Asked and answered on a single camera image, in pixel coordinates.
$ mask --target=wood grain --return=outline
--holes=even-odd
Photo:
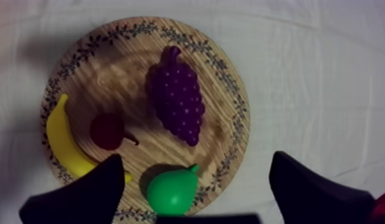
[[[146,32],[140,24],[149,23],[156,29]],[[197,72],[206,106],[196,147],[188,147],[162,127],[146,96],[147,74],[160,62],[163,50],[172,45],[182,51],[179,60]],[[75,61],[82,55],[80,49],[93,49],[93,55],[77,64]],[[75,68],[69,68],[69,74],[63,75],[63,65],[69,64],[75,64]],[[222,193],[242,162],[249,136],[245,87],[221,48],[186,24],[158,17],[133,17],[105,24],[67,51],[50,80],[58,80],[56,98],[61,93],[69,95],[66,110],[71,131],[84,152],[97,161],[119,153],[124,168],[133,176],[125,188],[116,222],[152,222],[139,217],[141,211],[152,210],[144,197],[149,180],[163,171],[196,163],[201,167],[198,189],[204,195],[197,195],[196,205],[188,212],[194,214]],[[51,89],[48,85],[43,109],[49,107]],[[104,112],[118,113],[140,145],[125,139],[121,147],[112,152],[97,147],[89,138],[89,125],[95,116]],[[70,182],[63,181],[61,176],[66,171],[54,163],[58,162],[52,156],[50,164],[54,174],[62,183]],[[127,211],[137,211],[137,215],[127,218]]]

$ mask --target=yellow banana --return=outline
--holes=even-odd
[[[67,94],[62,94],[56,107],[46,122],[46,134],[52,151],[59,162],[76,178],[80,178],[97,165],[76,144],[71,135],[65,105]],[[131,174],[125,173],[126,183],[131,181]]]

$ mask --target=white tablecloth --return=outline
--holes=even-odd
[[[253,211],[282,223],[268,182],[275,150],[375,197],[385,192],[385,0],[0,0],[0,223],[20,223],[27,197],[59,187],[39,132],[55,63],[88,31],[138,15],[203,31],[246,85],[248,150],[200,214]]]

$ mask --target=purple grapes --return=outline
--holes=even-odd
[[[188,64],[177,63],[180,53],[180,48],[170,47],[167,62],[152,75],[150,95],[163,126],[188,145],[195,146],[205,106],[198,76]]]

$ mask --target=toy fruit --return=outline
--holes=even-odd
[[[155,177],[148,186],[148,202],[161,216],[182,216],[191,207],[198,185],[198,165],[169,171]]]
[[[136,145],[139,141],[128,131],[124,129],[124,122],[116,114],[100,114],[92,121],[89,128],[89,134],[92,141],[105,150],[115,150],[127,138]]]
[[[188,64],[177,62],[180,53],[178,47],[170,47],[168,61],[152,74],[150,94],[163,126],[188,145],[195,146],[205,106],[196,73]]]
[[[80,178],[97,166],[76,144],[71,135],[65,105],[68,95],[62,94],[46,122],[46,134],[52,151],[59,162],[76,178]],[[125,174],[126,183],[131,181]]]

